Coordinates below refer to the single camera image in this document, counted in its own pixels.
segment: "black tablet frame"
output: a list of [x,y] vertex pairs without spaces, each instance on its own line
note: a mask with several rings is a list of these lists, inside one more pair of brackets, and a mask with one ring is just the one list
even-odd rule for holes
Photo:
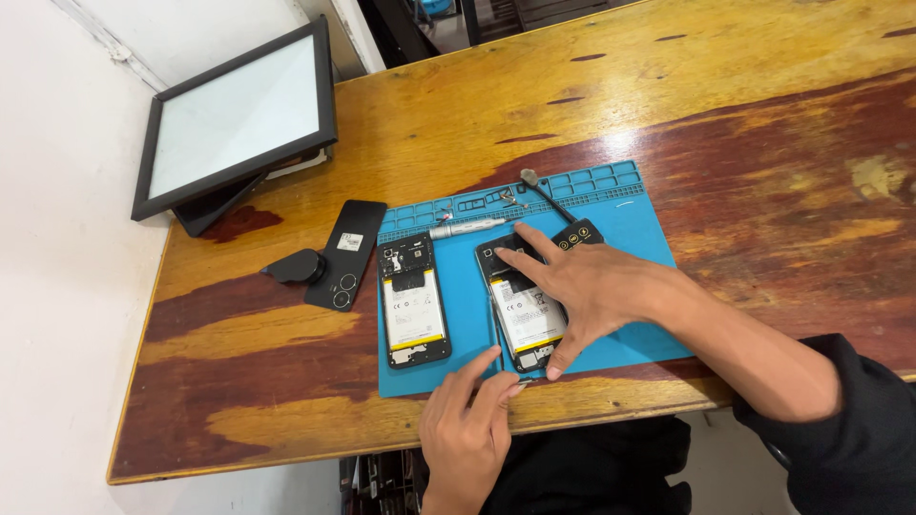
[[[162,105],[182,93],[206,84],[308,36],[314,36],[318,130],[253,158],[235,163],[228,168],[219,170],[194,182],[189,182],[175,190],[149,198],[149,183],[153,177],[153,160],[156,158],[159,124],[162,121]],[[140,158],[140,173],[136,180],[134,208],[130,218],[134,221],[144,220],[154,214],[162,213],[189,200],[214,192],[233,182],[255,176],[271,165],[314,149],[325,148],[336,142],[337,123],[334,109],[331,44],[328,37],[328,20],[324,15],[321,15],[308,25],[299,27],[288,34],[269,41],[256,49],[249,50],[234,59],[228,60],[211,70],[153,96],[152,105],[149,109],[147,135],[143,144],[143,154]]]

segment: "smartphone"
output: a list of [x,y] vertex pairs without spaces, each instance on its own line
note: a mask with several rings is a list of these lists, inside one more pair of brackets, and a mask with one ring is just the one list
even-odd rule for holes
[[544,259],[515,233],[474,250],[515,370],[526,373],[544,368],[566,333],[566,311],[531,279],[496,257],[496,247],[523,252],[540,262]]
[[388,366],[413,367],[452,355],[430,235],[376,249]]

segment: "black fabric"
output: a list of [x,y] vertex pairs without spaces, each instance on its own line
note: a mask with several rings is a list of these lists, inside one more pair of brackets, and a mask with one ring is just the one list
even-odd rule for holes
[[[737,419],[791,461],[792,503],[802,515],[916,514],[916,387],[840,334],[801,341],[836,365],[840,413],[776,422],[735,401]],[[673,417],[517,436],[481,513],[684,515],[690,488],[665,476],[689,445],[690,426]]]
[[684,515],[690,425],[672,416],[516,436],[482,514]]
[[789,458],[792,504],[802,515],[916,513],[916,388],[857,355],[841,334],[801,342],[834,362],[843,386],[840,413],[775,422],[735,401],[738,421]]

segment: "black phone back cover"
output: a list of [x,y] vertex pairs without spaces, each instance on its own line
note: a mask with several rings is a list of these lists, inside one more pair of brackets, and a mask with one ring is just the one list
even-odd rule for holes
[[322,251],[324,275],[306,290],[305,303],[339,312],[350,311],[387,208],[385,203],[369,201],[343,203]]

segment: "phone battery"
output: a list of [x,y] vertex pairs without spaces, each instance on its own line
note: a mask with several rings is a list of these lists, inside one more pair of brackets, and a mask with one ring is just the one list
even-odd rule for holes
[[513,288],[510,280],[493,278],[490,290],[505,329],[512,354],[520,354],[563,338],[566,321],[560,304],[538,286]]
[[423,285],[394,291],[393,280],[383,283],[388,348],[392,351],[441,340],[445,335],[436,274],[423,270]]

